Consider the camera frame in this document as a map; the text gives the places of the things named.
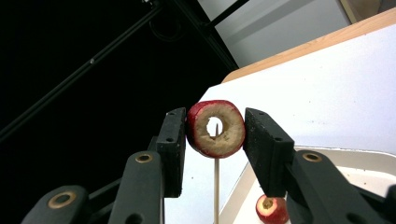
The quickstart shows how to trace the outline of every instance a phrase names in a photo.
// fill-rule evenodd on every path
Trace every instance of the wooden stick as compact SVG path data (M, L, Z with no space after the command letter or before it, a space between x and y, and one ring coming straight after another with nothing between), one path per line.
M216 137L219 136L219 125L216 124ZM219 224L219 159L215 159L215 224Z

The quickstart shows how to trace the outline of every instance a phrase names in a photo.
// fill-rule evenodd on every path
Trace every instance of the apple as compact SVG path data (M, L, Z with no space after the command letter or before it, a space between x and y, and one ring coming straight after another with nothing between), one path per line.
M256 213L265 224L285 224L289 220L285 198L270 198L263 194L256 202Z
M218 118L222 124L219 135L210 136L207 124ZM202 101L187 113L186 135L190 146L202 155L221 159L238 151L245 141L245 122L238 108L226 100Z

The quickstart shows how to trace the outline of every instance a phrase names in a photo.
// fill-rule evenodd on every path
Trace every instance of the robotic arm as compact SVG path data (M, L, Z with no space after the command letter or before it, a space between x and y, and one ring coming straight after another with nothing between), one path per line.
M168 112L147 150L133 154L122 178L88 193L63 186L44 195L22 224L163 224L164 198L182 190L186 109ZM350 185L323 154L294 149L294 141L266 113L246 108L243 149L263 192L288 194L290 221L396 223L396 185L385 198Z

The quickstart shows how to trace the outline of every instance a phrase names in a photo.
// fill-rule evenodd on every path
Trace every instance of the white tray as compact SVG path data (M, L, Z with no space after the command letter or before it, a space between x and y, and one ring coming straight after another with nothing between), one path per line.
M392 154L322 147L295 149L315 150L326 155L351 184L377 195L385 197L388 187L396 184L396 156ZM221 210L219 223L262 224L255 211L256 202L261 195L263 192L260 184L248 163Z

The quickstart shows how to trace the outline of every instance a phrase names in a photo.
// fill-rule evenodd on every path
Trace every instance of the black backdrop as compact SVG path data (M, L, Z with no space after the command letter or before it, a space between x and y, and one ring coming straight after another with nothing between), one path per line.
M17 0L0 8L0 130L149 12L140 0ZM157 27L174 29L169 10L160 16L170 19ZM60 186L94 191L118 179L166 112L188 109L231 72L197 36L183 34L167 42L143 26L0 142L0 223L21 223Z

